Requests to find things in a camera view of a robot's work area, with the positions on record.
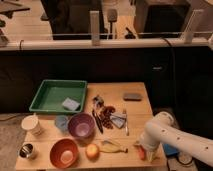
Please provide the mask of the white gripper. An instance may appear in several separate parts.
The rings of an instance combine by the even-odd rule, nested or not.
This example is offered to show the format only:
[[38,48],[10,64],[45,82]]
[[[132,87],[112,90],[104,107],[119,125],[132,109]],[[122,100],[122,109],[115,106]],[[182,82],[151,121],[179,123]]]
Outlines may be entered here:
[[150,138],[150,137],[140,137],[139,143],[143,146],[143,148],[147,151],[146,158],[147,161],[152,163],[155,159],[157,159],[156,150],[159,147],[160,142]]

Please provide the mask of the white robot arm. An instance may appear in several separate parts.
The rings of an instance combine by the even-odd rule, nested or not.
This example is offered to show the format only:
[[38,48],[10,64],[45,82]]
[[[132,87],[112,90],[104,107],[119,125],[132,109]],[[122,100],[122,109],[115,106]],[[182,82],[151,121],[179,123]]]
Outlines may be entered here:
[[145,123],[139,144],[155,152],[160,143],[166,143],[213,167],[213,140],[176,129],[173,123],[170,113],[159,112]]

